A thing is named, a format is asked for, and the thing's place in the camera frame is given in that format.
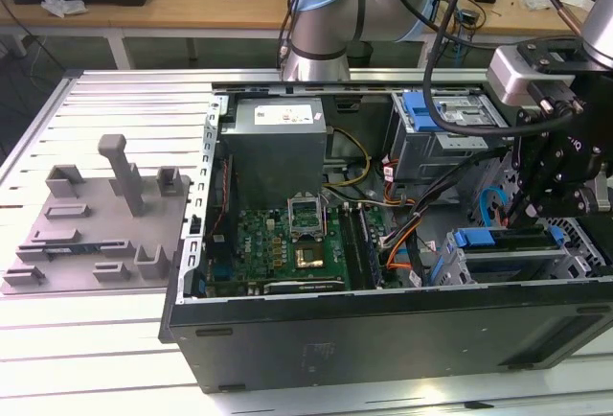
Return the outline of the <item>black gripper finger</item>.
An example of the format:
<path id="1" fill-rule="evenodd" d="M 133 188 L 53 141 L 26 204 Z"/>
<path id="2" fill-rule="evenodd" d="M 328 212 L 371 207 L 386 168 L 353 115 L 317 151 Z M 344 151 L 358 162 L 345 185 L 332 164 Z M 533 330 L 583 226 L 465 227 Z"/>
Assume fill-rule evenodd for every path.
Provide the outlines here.
<path id="1" fill-rule="evenodd" d="M 535 176 L 522 188 L 520 218 L 572 218 L 594 211 L 594 190 L 562 173 Z"/>
<path id="2" fill-rule="evenodd" d="M 517 192 L 507 206 L 509 228 L 530 227 L 539 218 L 539 201 L 557 165 L 552 141 L 550 132 L 514 140 L 511 166 L 516 173 Z"/>

